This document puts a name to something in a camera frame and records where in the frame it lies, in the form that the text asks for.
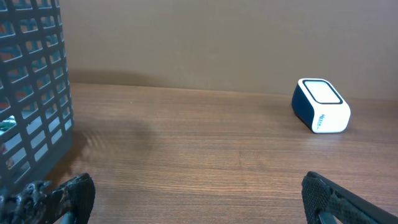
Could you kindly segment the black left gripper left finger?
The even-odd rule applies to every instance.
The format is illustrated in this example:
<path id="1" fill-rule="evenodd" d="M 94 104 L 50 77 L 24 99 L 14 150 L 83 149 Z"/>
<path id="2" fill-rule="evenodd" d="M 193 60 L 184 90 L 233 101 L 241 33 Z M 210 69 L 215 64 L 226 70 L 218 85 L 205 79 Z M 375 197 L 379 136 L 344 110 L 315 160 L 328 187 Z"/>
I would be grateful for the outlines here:
<path id="1" fill-rule="evenodd" d="M 27 184 L 18 194 L 1 195 L 1 223 L 87 224 L 95 202 L 95 184 L 82 173 L 47 192 L 49 180 Z"/>

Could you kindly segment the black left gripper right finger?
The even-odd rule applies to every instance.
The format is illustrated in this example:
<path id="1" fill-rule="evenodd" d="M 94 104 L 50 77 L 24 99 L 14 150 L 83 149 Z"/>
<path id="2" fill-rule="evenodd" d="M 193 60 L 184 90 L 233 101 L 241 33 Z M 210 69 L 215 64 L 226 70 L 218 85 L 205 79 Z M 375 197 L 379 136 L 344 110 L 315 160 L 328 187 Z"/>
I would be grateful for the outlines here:
<path id="1" fill-rule="evenodd" d="M 310 224 L 397 223 L 396 216 L 314 171 L 303 178 L 302 201 Z"/>

